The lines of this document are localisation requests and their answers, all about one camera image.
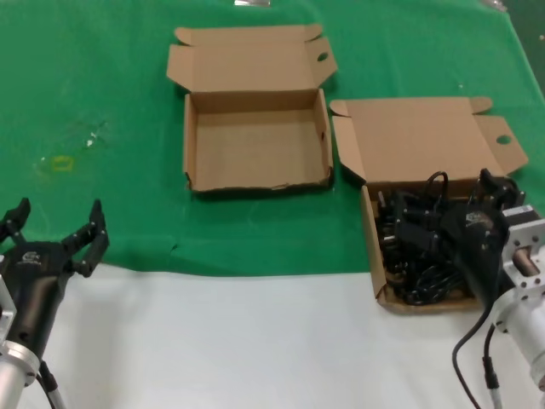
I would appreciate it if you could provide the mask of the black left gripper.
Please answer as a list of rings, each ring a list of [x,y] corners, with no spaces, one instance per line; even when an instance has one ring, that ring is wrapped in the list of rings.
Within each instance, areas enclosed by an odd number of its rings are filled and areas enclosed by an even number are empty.
[[[29,242],[22,230],[30,213],[30,200],[23,198],[1,220],[1,275],[16,308],[7,339],[41,358],[73,271],[90,277],[110,241],[99,199],[88,223],[61,244]]]

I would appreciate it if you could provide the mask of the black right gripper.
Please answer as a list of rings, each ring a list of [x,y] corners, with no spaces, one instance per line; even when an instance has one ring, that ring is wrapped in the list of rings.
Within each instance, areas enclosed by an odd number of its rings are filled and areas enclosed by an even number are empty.
[[[469,196],[470,206],[457,204],[444,215],[445,249],[471,292],[487,308],[501,295],[505,281],[502,251],[508,228],[500,210],[518,207],[524,202],[525,192],[514,179],[493,176],[484,168]],[[442,194],[393,192],[396,240],[438,256],[439,224],[444,210]]]

